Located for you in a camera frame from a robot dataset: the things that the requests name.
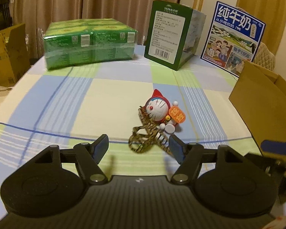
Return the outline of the red Doraemon figurine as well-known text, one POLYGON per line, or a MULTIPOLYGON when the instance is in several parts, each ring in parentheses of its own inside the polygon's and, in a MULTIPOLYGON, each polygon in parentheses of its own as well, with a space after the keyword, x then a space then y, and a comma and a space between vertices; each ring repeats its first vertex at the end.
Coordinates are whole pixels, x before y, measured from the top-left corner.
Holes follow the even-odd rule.
POLYGON ((157 89, 145 103, 144 110, 159 129, 167 134, 174 134, 178 124, 186 120, 186 115, 179 108, 179 103, 177 101, 170 103, 157 89))

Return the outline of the open cardboard box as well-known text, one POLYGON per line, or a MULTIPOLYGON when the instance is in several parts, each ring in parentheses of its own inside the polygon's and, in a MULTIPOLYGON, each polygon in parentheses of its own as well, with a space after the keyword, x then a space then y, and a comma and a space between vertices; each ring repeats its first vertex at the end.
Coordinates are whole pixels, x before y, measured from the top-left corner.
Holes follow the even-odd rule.
POLYGON ((229 100, 258 146, 266 139, 286 142, 286 81, 280 75, 247 61, 229 100))

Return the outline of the beige quilted cushion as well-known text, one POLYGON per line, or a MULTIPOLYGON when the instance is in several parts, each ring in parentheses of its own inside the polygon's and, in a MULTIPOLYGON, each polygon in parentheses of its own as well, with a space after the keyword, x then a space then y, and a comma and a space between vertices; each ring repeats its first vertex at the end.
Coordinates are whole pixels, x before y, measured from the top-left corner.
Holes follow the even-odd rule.
POLYGON ((253 63, 273 71, 275 69, 275 55, 261 42, 253 59, 253 63))

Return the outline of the green shrink-wrapped carton pack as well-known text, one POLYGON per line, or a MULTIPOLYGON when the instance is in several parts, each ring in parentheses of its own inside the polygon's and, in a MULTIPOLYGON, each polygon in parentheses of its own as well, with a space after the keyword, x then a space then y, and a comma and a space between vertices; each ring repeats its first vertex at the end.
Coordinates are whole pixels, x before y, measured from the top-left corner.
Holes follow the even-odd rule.
POLYGON ((138 31, 113 18, 52 22, 44 37, 48 70, 131 60, 138 31))

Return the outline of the blue milk carton box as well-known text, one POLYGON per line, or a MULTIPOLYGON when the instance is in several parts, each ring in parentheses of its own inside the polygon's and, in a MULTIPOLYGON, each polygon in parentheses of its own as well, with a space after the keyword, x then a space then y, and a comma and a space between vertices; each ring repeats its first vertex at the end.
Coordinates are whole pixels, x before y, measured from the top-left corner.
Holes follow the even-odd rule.
POLYGON ((200 58, 239 77, 257 53, 266 24, 247 12, 217 1, 200 58))

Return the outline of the flattened cardboard boxes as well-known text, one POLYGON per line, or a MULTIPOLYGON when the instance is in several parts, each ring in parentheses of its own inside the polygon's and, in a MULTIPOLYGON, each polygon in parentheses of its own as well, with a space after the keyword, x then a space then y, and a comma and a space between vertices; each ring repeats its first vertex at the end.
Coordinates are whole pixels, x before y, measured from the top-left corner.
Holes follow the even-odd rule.
POLYGON ((25 24, 0 30, 0 86, 14 86, 29 69, 25 24))

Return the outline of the green white milk box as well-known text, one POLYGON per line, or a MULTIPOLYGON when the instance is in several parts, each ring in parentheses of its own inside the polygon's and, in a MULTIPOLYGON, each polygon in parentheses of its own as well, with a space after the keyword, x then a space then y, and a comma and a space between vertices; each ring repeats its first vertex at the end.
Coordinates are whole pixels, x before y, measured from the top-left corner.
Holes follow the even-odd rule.
POLYGON ((189 6, 154 0, 144 57, 179 70, 195 55, 206 15, 189 6))

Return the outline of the wooden door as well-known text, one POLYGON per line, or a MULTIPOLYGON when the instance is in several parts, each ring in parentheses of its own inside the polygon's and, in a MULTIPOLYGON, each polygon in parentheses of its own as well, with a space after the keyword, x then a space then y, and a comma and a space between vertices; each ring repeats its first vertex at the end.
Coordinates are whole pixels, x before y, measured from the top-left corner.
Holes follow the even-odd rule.
POLYGON ((237 7, 266 24, 261 42, 276 54, 286 25, 286 0, 237 0, 237 7))

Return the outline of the brown curtain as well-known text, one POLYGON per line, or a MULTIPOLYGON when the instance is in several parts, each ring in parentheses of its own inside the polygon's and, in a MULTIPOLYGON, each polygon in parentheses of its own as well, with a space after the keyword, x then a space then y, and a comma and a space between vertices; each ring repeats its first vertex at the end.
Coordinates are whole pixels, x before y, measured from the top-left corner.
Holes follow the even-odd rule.
MULTIPOLYGON (((10 0, 13 23, 26 25, 29 58, 44 54, 43 36, 52 22, 114 18, 138 31, 137 43, 147 37, 154 0, 10 0)), ((178 0, 162 0, 176 3, 178 0)))

